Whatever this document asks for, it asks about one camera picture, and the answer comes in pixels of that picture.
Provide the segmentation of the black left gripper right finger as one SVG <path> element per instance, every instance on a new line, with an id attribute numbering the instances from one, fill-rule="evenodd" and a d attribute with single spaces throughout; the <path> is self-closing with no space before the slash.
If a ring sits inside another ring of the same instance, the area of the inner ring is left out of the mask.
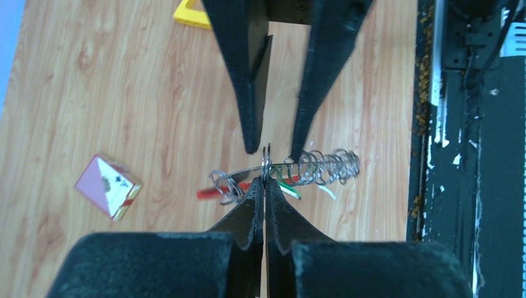
<path id="1" fill-rule="evenodd" d="M 270 297 L 471 297 L 451 251 L 430 242 L 338 242 L 265 183 Z"/>

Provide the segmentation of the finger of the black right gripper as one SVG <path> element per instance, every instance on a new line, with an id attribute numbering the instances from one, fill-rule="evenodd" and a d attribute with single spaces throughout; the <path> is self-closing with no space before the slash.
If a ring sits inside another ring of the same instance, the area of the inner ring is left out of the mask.
<path id="1" fill-rule="evenodd" d="M 237 100 L 246 153 L 258 151 L 272 36 L 265 1 L 209 0 L 210 20 Z"/>
<path id="2" fill-rule="evenodd" d="M 373 1 L 313 1 L 290 157 L 298 161 L 314 117 L 355 48 Z"/>

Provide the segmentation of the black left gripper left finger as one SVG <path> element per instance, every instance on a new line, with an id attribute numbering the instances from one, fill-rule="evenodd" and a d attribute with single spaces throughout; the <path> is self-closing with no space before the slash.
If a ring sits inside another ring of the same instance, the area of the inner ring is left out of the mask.
<path id="1" fill-rule="evenodd" d="M 99 232 L 70 250 L 49 297 L 259 297 L 264 184 L 204 232 Z"/>

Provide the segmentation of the green tag key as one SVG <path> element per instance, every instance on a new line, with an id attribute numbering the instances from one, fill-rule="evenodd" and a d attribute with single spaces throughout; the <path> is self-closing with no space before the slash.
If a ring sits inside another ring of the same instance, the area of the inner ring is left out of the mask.
<path id="1" fill-rule="evenodd" d="M 317 171 L 308 169 L 307 166 L 295 166 L 293 164 L 275 165 L 272 175 L 283 193 L 298 200 L 302 199 L 302 195 L 296 188 L 316 183 L 320 177 Z"/>

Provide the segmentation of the metal key organizer red handle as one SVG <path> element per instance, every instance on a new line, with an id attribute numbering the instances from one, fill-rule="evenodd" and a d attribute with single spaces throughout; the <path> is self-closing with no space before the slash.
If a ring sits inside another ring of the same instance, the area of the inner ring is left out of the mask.
<path id="1" fill-rule="evenodd" d="M 221 205 L 237 204 L 246 195 L 253 178 L 274 179 L 281 191 L 300 200 L 302 195 L 297 188 L 315 184 L 327 188 L 332 183 L 345 185 L 360 173 L 360 159 L 351 150 L 335 149 L 331 153 L 319 150 L 303 151 L 299 162 L 287 157 L 281 163 L 274 163 L 265 151 L 262 164 L 241 171 L 227 173 L 213 170 L 209 174 L 213 186 L 198 190 L 197 199 L 221 198 Z"/>

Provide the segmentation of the playing card box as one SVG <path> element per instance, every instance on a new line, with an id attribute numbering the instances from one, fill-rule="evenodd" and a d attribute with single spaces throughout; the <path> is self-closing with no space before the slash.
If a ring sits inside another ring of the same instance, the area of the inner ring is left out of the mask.
<path id="1" fill-rule="evenodd" d="M 112 221 L 119 221 L 133 204 L 143 185 L 120 163 L 96 154 L 74 188 Z"/>

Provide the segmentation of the yellow triangular bracket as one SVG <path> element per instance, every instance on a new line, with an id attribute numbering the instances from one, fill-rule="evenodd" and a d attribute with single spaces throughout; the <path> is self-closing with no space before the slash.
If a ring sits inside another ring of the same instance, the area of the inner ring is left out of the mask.
<path id="1" fill-rule="evenodd" d="M 182 0 L 173 14 L 173 19 L 183 25 L 211 30 L 212 26 L 207 13 L 195 9 L 196 0 Z"/>

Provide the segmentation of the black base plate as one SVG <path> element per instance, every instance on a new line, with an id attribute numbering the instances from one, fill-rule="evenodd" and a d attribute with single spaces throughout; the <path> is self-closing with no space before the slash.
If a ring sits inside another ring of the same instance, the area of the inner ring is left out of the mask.
<path id="1" fill-rule="evenodd" d="M 418 1 L 406 238 L 525 296 L 525 2 Z"/>

